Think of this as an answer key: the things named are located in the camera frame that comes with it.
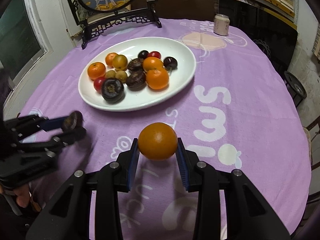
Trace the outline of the person left hand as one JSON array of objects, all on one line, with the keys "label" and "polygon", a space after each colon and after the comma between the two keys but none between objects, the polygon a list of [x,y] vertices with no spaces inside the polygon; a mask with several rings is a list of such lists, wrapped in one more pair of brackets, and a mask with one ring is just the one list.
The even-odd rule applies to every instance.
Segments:
[{"label": "person left hand", "polygon": [[16,197],[16,203],[22,208],[26,208],[30,202],[29,185],[25,184],[15,190],[13,190]]}]

